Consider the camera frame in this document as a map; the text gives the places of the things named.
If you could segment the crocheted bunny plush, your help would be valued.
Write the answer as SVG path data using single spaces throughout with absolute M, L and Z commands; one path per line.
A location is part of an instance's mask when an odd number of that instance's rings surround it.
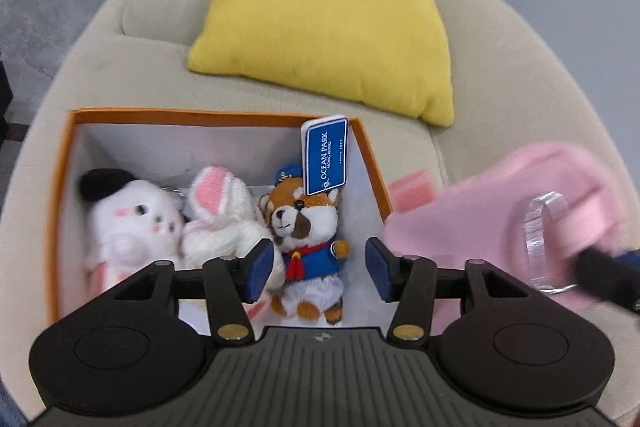
M 210 259 L 243 258 L 259 239 L 271 239 L 262 210 L 247 185 L 224 167 L 208 166 L 188 195 L 192 220 L 182 230 L 182 265 L 201 268 Z

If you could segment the red panda sailor plush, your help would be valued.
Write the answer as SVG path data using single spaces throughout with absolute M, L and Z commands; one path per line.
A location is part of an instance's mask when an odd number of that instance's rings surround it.
M 272 294 L 271 309 L 280 317 L 330 325 L 343 318 L 344 283 L 340 272 L 352 252 L 337 237 L 338 191 L 308 195 L 303 169 L 282 168 L 259 206 L 284 261 L 283 286 Z

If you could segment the pink zip pouch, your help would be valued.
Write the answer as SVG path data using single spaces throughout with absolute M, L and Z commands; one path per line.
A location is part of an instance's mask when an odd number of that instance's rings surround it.
M 627 210 L 614 174 L 588 150 L 534 143 L 386 219 L 383 242 L 398 256 L 461 269 L 484 259 L 572 311 L 596 301 L 577 288 L 576 256 L 622 252 Z

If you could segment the white dog popcorn plush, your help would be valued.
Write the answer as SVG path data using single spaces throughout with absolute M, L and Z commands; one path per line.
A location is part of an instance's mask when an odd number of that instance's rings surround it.
M 89 295 L 96 297 L 157 260 L 182 265 L 184 195 L 117 168 L 85 172 Z

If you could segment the pink card holder wallet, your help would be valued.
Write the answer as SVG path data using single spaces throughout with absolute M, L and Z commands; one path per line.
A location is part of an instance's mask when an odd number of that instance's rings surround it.
M 437 198 L 437 190 L 427 169 L 408 174 L 387 189 L 393 212 L 405 213 L 426 206 Z

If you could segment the orange cardboard storage box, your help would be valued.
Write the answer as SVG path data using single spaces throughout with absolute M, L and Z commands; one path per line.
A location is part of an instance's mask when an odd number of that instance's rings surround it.
M 390 201 L 356 119 L 79 109 L 54 194 L 55 319 L 154 261 L 198 269 L 268 239 L 245 307 L 255 331 L 392 321 L 364 255 Z

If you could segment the blue ocean park tag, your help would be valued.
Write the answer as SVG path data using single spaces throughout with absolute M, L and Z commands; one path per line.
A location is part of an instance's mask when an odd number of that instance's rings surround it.
M 305 194 L 329 192 L 346 183 L 348 119 L 332 115 L 300 126 Z

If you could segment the beige fabric sofa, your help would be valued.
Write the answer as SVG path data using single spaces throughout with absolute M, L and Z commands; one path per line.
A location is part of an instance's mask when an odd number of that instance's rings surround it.
M 502 0 L 436 0 L 449 38 L 456 120 L 448 129 L 275 84 L 192 74 L 186 54 L 208 0 L 67 0 L 54 24 L 50 0 L 1 0 L 1 37 L 32 29 L 46 46 L 77 30 L 30 123 L 1 215 L 1 376 L 28 416 L 42 404 L 28 371 L 28 350 L 49 324 L 46 273 L 48 207 L 54 167 L 71 110 L 161 107 L 358 117 L 386 181 L 427 169 L 456 183 L 538 141 L 588 148 L 622 184 L 624 243 L 639 244 L 639 195 L 617 148 L 585 93 L 518 12 Z

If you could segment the yellow cushion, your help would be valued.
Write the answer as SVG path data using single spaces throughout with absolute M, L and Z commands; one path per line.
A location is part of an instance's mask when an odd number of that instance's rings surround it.
M 210 0 L 193 72 L 454 122 L 448 38 L 435 0 Z

